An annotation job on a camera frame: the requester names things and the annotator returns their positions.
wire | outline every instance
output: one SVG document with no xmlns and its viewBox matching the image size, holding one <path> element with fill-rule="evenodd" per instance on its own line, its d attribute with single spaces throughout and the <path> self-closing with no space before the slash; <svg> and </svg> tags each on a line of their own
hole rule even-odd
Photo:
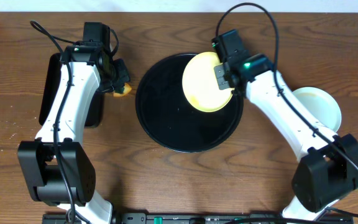
<svg viewBox="0 0 358 224">
<path fill-rule="evenodd" d="M 40 24 L 36 21 L 30 21 L 30 24 L 31 26 L 36 29 L 38 32 L 40 32 L 41 34 L 43 35 L 48 35 L 48 32 L 46 32 L 45 29 L 41 29 L 39 26 Z M 60 40 L 60 41 L 63 41 L 63 42 L 66 42 L 66 43 L 69 43 L 69 44 L 74 44 L 75 42 L 73 41 L 70 41 L 70 40 L 66 40 L 66 39 L 62 39 L 62 38 L 59 38 L 59 37 L 55 37 L 54 35 L 50 35 L 51 37 L 53 37 L 55 40 Z"/>
<path fill-rule="evenodd" d="M 240 4 L 237 4 L 237 5 L 233 6 L 233 7 L 231 7 L 227 12 L 225 12 L 223 14 L 222 18 L 219 20 L 218 26 L 216 27 L 215 36 L 217 37 L 219 35 L 219 27 L 220 27 L 223 19 L 232 10 L 234 10 L 235 8 L 240 7 L 240 6 L 255 6 L 255 7 L 261 9 L 267 15 L 267 17 L 270 19 L 270 21 L 271 21 L 271 23 L 273 25 L 274 33 L 275 33 L 275 51 L 274 51 L 274 62 L 273 62 L 273 77 L 274 77 L 275 86 L 277 87 L 278 94 L 283 98 L 283 100 L 291 108 L 291 110 L 313 131 L 313 134 L 319 136 L 322 140 L 324 140 L 327 144 L 329 144 L 339 155 L 341 155 L 348 163 L 350 163 L 356 169 L 356 171 L 358 171 L 358 166 L 352 161 L 352 159 L 350 159 L 346 155 L 346 153 L 342 152 L 340 150 L 340 148 L 338 148 L 326 136 L 322 135 L 318 131 L 318 128 L 315 128 L 305 117 L 303 117 L 303 115 L 301 113 L 299 113 L 299 111 L 286 98 L 286 96 L 283 93 L 283 89 L 280 88 L 280 85 L 278 84 L 278 80 L 277 80 L 278 43 L 279 43 L 278 28 L 277 28 L 277 25 L 276 25 L 276 22 L 275 22 L 273 16 L 265 8 L 263 8 L 262 6 L 260 6 L 258 4 L 250 3 L 250 2 L 240 3 Z M 349 216 L 358 218 L 358 214 L 356 214 L 356 213 L 351 213 L 351 212 L 347 212 L 347 211 L 340 210 L 340 209 L 337 209 L 337 208 L 332 208 L 332 207 L 327 207 L 325 209 L 328 210 L 328 211 L 337 212 L 337 213 L 340 213 L 340 214 L 343 214 L 343 215 L 349 215 Z"/>
<path fill-rule="evenodd" d="M 253 223 L 253 222 L 277 222 L 277 223 L 298 223 L 298 224 L 327 224 L 325 222 L 300 220 L 297 218 L 241 218 L 239 220 L 229 221 L 225 224 L 241 224 L 241 223 Z"/>
<path fill-rule="evenodd" d="M 70 214 L 71 214 L 71 209 L 68 209 L 67 212 L 66 212 L 66 219 L 69 219 Z M 79 213 L 77 213 L 75 215 L 76 215 L 77 219 L 85 222 L 86 224 L 91 224 L 91 222 L 89 220 L 87 220 L 85 217 L 83 217 Z"/>
<path fill-rule="evenodd" d="M 55 46 L 59 50 L 60 54 L 63 55 L 63 50 L 59 46 L 59 44 L 56 42 L 54 36 L 50 35 L 48 33 L 48 31 L 46 31 L 38 22 L 30 21 L 30 24 L 32 27 L 34 27 L 34 29 L 36 29 L 36 30 L 40 31 L 42 34 L 45 34 L 46 36 L 48 36 L 49 39 L 55 44 Z M 65 187 L 68 192 L 68 198 L 70 200 L 71 210 L 73 211 L 73 212 L 71 212 L 71 224 L 74 224 L 75 204 L 74 204 L 73 192 L 71 192 L 70 183 L 68 182 L 66 172 L 65 172 L 65 169 L 62 164 L 62 152 L 60 152 L 60 148 L 58 146 L 58 129 L 59 129 L 60 116 L 62 115 L 62 111 L 63 111 L 65 102 L 67 100 L 68 93 L 70 92 L 70 88 L 71 88 L 71 85 L 73 82 L 73 76 L 71 74 L 71 68 L 70 68 L 68 56 L 66 56 L 66 58 L 64 58 L 64 61 L 67 63 L 68 81 L 67 81 L 67 87 L 66 87 L 65 94 L 63 95 L 62 102 L 60 103 L 59 109 L 56 114 L 55 123 L 53 124 L 53 148 L 55 149 L 55 155 L 56 155 L 58 168 L 59 168 L 60 174 L 62 175 L 62 179 L 65 183 Z"/>
<path fill-rule="evenodd" d="M 116 46 L 114 47 L 114 49 L 112 50 L 111 52 L 111 56 L 114 56 L 117 51 L 118 51 L 118 45 L 119 45 L 119 41 L 118 41 L 118 37 L 117 37 L 117 34 L 114 30 L 110 29 L 110 32 L 114 35 L 114 38 L 116 38 Z"/>
</svg>

yellow object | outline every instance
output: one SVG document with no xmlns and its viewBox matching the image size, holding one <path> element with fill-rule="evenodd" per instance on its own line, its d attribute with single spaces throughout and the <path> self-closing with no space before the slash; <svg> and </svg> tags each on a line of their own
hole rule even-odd
<svg viewBox="0 0 358 224">
<path fill-rule="evenodd" d="M 193 57 L 183 72 L 182 87 L 187 101 L 203 112 L 222 109 L 231 99 L 233 88 L 220 90 L 214 67 L 220 65 L 218 55 L 204 52 Z"/>
<path fill-rule="evenodd" d="M 128 94 L 131 90 L 132 90 L 132 87 L 128 83 L 125 83 L 124 91 L 122 93 L 113 92 L 112 96 L 113 97 L 122 97 L 122 96 L 125 96 L 126 94 Z"/>
</svg>

white plate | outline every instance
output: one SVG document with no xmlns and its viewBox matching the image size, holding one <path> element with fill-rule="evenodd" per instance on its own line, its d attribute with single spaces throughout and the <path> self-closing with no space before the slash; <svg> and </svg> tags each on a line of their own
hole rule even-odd
<svg viewBox="0 0 358 224">
<path fill-rule="evenodd" d="M 330 94 L 314 87 L 299 88 L 293 94 L 320 122 L 338 131 L 342 121 L 341 109 Z"/>
</svg>

wooden surface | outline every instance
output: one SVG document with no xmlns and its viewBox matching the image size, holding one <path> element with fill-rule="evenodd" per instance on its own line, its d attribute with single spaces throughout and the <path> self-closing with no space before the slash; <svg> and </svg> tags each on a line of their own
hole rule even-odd
<svg viewBox="0 0 358 224">
<path fill-rule="evenodd" d="M 212 51 L 221 14 L 0 13 L 0 223 L 40 223 L 59 212 L 31 201 L 17 146 L 31 140 L 54 45 L 53 35 L 80 40 L 84 21 L 101 21 L 118 34 L 133 91 L 106 97 L 104 118 L 86 129 L 84 147 L 96 169 L 96 189 L 121 211 L 248 213 L 281 211 L 293 198 L 296 160 L 270 121 L 245 101 L 242 120 L 220 146 L 197 154 L 165 149 L 151 140 L 135 113 L 140 79 L 154 63 L 180 52 Z M 315 86 L 342 111 L 340 135 L 358 140 L 358 14 L 274 14 L 280 29 L 278 69 L 292 89 Z M 254 53 L 273 56 L 273 30 L 263 14 L 232 14 L 222 31 L 237 28 Z M 358 212 L 358 190 L 337 206 Z"/>
</svg>

black plate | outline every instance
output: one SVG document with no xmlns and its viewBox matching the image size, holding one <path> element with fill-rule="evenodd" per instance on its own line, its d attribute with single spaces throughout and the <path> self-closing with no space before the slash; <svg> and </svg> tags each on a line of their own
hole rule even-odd
<svg viewBox="0 0 358 224">
<path fill-rule="evenodd" d="M 244 100 L 233 96 L 222 109 L 201 112 L 187 101 L 181 79 L 196 54 L 167 57 L 140 81 L 136 113 L 146 133 L 156 142 L 180 152 L 201 152 L 225 141 L 236 129 Z"/>
</svg>

